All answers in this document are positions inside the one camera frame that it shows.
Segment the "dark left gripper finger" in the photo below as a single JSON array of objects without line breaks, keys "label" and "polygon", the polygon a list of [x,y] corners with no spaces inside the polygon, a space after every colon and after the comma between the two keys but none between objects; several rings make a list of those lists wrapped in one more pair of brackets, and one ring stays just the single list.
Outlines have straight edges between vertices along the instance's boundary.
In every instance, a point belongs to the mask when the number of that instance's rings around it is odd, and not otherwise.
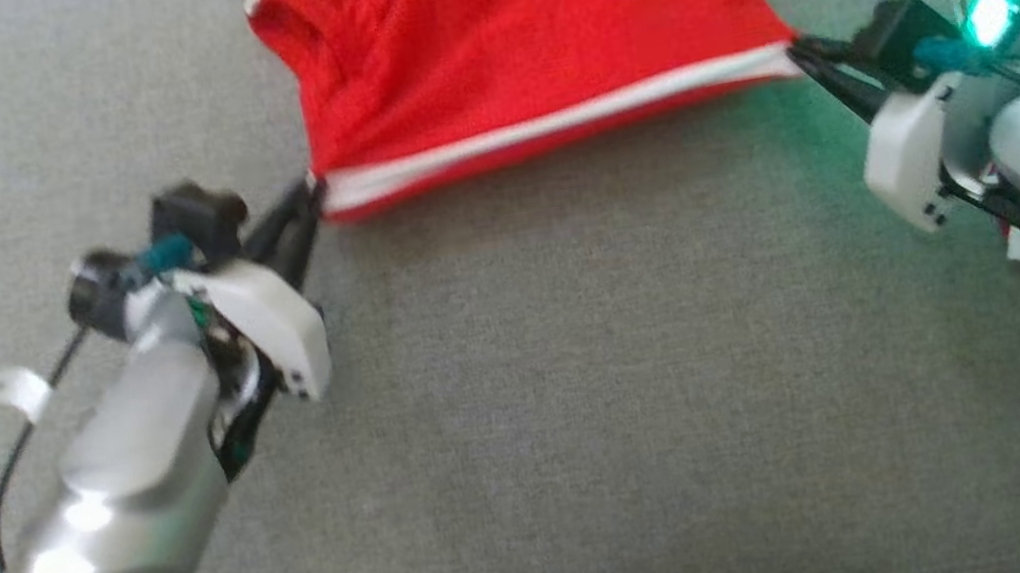
[{"label": "dark left gripper finger", "polygon": [[325,202],[324,187],[306,189],[291,204],[280,237],[274,244],[275,272],[288,287],[301,292],[308,275],[315,239],[320,232]]},{"label": "dark left gripper finger", "polygon": [[254,227],[249,230],[248,237],[245,238],[248,260],[262,265],[274,263],[274,244],[280,237],[280,229],[284,227],[284,222],[286,222],[288,212],[290,212],[289,209],[294,206],[291,201],[294,201],[303,190],[313,188],[320,188],[317,176],[291,183],[291,186],[282,192],[278,200],[271,204],[268,211],[264,213],[259,222],[254,224]]}]

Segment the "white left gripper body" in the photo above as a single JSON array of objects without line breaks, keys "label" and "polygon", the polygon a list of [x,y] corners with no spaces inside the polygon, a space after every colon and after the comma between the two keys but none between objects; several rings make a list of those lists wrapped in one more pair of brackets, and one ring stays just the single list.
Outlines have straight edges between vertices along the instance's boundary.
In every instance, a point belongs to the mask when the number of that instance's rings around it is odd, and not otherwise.
[{"label": "white left gripper body", "polygon": [[275,271],[242,259],[211,273],[177,270],[168,282],[189,300],[218,373],[211,446],[224,472],[243,470],[277,395],[326,396],[333,371],[324,317]]}]

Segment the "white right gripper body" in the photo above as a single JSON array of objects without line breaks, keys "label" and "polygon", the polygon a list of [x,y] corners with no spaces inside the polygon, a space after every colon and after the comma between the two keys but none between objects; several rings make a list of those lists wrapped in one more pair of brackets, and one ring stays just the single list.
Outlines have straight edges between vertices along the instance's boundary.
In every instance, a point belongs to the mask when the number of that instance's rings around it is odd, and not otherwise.
[{"label": "white right gripper body", "polygon": [[994,166],[996,81],[944,74],[920,95],[892,93],[870,123],[864,183],[923,233],[941,231],[957,205],[1020,231],[1020,192]]}]

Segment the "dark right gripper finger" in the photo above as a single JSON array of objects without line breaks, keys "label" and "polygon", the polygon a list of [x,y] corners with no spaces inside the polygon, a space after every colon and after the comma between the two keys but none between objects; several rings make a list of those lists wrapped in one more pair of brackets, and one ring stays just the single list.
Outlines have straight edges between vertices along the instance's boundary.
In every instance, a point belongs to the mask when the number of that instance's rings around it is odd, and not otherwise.
[{"label": "dark right gripper finger", "polygon": [[851,64],[850,42],[832,37],[816,37],[792,41],[787,57],[801,72],[815,81],[823,91],[837,100],[865,124],[874,122],[881,107],[888,100],[884,87],[863,81],[844,71],[842,66]]},{"label": "dark right gripper finger", "polygon": [[848,41],[816,34],[797,37],[796,45],[801,71],[838,100],[889,91],[862,65]]}]

